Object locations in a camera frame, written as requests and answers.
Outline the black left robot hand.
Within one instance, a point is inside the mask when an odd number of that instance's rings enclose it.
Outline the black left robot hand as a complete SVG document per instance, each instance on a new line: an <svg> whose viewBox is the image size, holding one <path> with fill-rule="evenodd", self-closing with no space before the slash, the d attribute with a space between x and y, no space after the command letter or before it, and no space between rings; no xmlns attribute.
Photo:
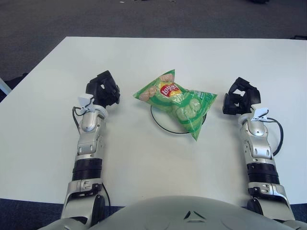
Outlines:
<svg viewBox="0 0 307 230"><path fill-rule="evenodd" d="M120 90L108 70L90 80L86 86L86 93L93 96L94 105L106 108L113 104L119 104Z"/></svg>

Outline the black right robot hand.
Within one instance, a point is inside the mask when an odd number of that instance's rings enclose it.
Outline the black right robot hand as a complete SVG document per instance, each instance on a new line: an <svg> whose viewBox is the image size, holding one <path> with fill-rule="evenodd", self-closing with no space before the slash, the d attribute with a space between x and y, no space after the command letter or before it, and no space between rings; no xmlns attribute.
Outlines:
<svg viewBox="0 0 307 230"><path fill-rule="evenodd" d="M251 106L259 103L261 103L259 90L239 77L224 95L222 111L226 115L243 115L251 113Z"/></svg>

